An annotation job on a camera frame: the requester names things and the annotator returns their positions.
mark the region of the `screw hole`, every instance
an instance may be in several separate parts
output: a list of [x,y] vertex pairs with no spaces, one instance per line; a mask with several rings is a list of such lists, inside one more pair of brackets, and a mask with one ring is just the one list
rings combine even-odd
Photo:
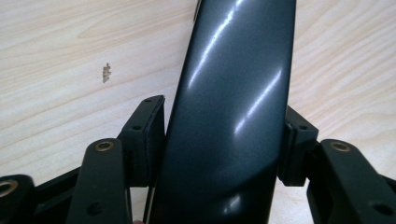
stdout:
[[384,216],[392,216],[393,215],[393,211],[392,209],[387,206],[386,204],[383,203],[373,203],[372,207],[374,208],[374,210]]
[[91,203],[90,206],[88,206],[87,208],[87,214],[92,217],[97,216],[102,212],[103,212],[103,206],[98,202]]
[[114,143],[105,141],[105,142],[98,143],[95,146],[95,149],[96,149],[96,151],[107,151],[113,147],[114,147]]
[[330,145],[332,146],[332,148],[334,148],[335,150],[338,150],[338,151],[347,152],[350,150],[350,147],[345,145],[344,143],[331,142]]
[[18,186],[18,181],[9,179],[0,182],[0,198],[7,196]]

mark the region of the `glossy black surface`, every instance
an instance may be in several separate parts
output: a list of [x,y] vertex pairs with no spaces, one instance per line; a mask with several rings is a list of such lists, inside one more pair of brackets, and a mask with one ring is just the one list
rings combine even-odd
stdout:
[[295,1],[202,1],[149,223],[263,223],[287,106]]

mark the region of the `light wood grain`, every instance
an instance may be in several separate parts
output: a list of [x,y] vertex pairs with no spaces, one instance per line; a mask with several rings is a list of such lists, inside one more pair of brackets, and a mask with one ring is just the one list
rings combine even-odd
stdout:
[[[193,27],[190,1],[3,1],[0,176],[41,184],[114,137],[138,103],[169,118]],[[396,178],[396,4],[298,1],[290,105]],[[102,82],[103,67],[111,66]],[[144,189],[134,189],[141,218]],[[276,185],[271,223],[312,223],[305,189]]]

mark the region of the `table top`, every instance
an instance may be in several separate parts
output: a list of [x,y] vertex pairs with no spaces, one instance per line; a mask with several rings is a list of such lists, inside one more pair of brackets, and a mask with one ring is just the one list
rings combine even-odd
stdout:
[[[80,166],[87,145],[117,136],[152,95],[165,95],[169,120],[196,2],[2,3],[0,176],[38,185]],[[395,179],[394,15],[391,0],[298,1],[289,105],[319,140],[355,145]],[[312,223],[305,191],[278,182],[270,223]],[[132,193],[141,218],[146,190]]]

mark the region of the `dark gray plastic cover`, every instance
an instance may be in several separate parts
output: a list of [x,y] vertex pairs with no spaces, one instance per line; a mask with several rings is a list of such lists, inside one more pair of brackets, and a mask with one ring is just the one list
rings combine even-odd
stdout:
[[202,1],[149,223],[267,221],[294,15],[293,0]]

